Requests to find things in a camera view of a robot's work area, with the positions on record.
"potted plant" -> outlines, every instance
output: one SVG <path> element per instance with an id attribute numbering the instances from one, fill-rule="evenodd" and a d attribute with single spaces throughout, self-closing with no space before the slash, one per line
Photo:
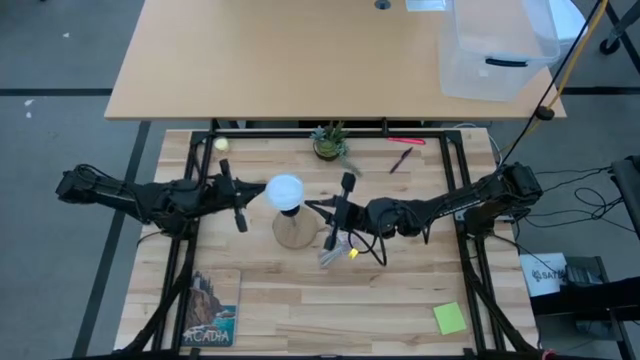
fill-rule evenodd
<path id="1" fill-rule="evenodd" d="M 311 139 L 313 140 L 313 151 L 319 159 L 324 161 L 334 161 L 340 158 L 342 166 L 360 176 L 360 170 L 348 159 L 349 146 L 345 142 L 348 131 L 343 130 L 344 122 L 340 121 L 333 126 L 333 121 L 323 127 L 318 126 L 313 129 Z"/>

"yellow ball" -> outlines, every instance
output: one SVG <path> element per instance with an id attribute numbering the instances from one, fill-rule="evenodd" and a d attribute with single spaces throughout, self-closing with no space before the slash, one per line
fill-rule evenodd
<path id="1" fill-rule="evenodd" d="M 214 141 L 213 146 L 220 151 L 229 150 L 229 140 L 226 138 L 218 138 Z"/>

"lamp base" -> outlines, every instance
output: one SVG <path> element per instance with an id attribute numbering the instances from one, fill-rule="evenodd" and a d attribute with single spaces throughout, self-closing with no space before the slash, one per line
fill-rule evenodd
<path id="1" fill-rule="evenodd" d="M 305 207 L 300 207 L 300 211 L 292 217 L 278 213 L 273 220 L 273 235 L 287 249 L 309 246 L 315 240 L 318 229 L 315 215 Z"/>

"bin handle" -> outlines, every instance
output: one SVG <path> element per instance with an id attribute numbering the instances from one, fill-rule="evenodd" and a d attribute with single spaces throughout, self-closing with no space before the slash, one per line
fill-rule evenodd
<path id="1" fill-rule="evenodd" d="M 485 62 L 488 65 L 502 66 L 502 67 L 527 67 L 528 66 L 526 61 L 511 61 L 511 60 L 498 60 L 498 59 L 487 58 Z"/>

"small succulent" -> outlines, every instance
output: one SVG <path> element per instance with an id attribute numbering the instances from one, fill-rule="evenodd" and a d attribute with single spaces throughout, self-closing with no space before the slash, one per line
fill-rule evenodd
<path id="1" fill-rule="evenodd" d="M 336 154 L 340 157 L 340 163 L 342 167 L 351 171 L 356 176 L 361 176 L 360 170 L 349 161 L 347 155 L 349 154 L 349 146 L 345 142 L 348 131 L 342 130 L 344 122 L 340 121 L 336 126 L 333 126 L 333 121 L 324 128 L 318 126 L 311 132 L 310 138 L 316 142 L 315 147 L 318 154 L 331 157 Z"/>
<path id="2" fill-rule="evenodd" d="M 336 143 L 329 140 L 316 140 L 316 150 L 322 156 L 331 157 L 339 154 L 339 147 Z"/>
<path id="3" fill-rule="evenodd" d="M 320 126 L 318 126 L 317 128 L 313 129 L 313 131 L 311 132 L 311 140 L 316 140 L 316 141 L 320 141 L 320 140 L 324 140 L 325 137 L 327 136 L 327 132 L 324 130 L 324 128 L 321 128 Z"/>

